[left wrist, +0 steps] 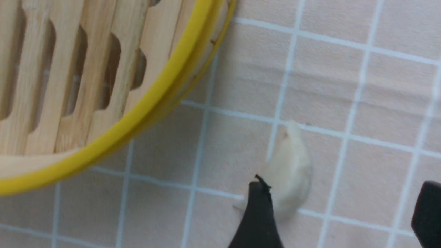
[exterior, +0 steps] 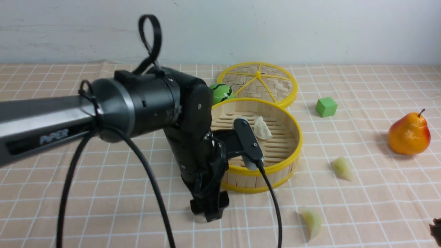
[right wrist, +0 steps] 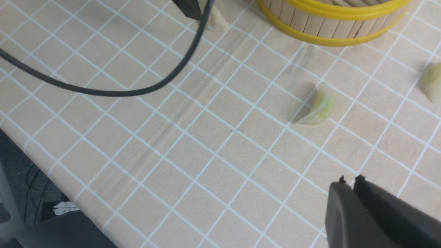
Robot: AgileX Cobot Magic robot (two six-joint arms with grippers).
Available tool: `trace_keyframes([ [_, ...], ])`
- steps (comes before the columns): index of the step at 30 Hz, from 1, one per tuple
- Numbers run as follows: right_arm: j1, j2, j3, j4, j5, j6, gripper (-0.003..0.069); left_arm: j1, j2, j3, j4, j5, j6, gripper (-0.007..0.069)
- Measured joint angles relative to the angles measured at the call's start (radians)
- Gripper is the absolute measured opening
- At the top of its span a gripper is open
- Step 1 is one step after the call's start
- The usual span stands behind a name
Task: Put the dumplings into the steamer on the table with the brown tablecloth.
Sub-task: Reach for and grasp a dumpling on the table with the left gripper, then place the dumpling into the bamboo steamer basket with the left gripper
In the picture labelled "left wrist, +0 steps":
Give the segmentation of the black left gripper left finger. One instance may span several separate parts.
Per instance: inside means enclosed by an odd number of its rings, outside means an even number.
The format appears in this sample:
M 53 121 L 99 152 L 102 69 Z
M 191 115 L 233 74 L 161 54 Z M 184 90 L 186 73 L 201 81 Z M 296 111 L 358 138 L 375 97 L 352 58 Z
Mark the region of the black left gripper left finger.
M 261 176 L 249 183 L 248 202 L 230 248 L 282 248 L 274 218 L 271 186 Z

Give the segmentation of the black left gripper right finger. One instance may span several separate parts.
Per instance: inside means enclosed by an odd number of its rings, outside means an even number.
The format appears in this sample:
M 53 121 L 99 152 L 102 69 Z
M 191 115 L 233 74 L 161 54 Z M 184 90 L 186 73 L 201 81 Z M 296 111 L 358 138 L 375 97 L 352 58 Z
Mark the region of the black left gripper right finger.
M 441 184 L 425 181 L 414 208 L 411 227 L 423 248 L 441 247 Z

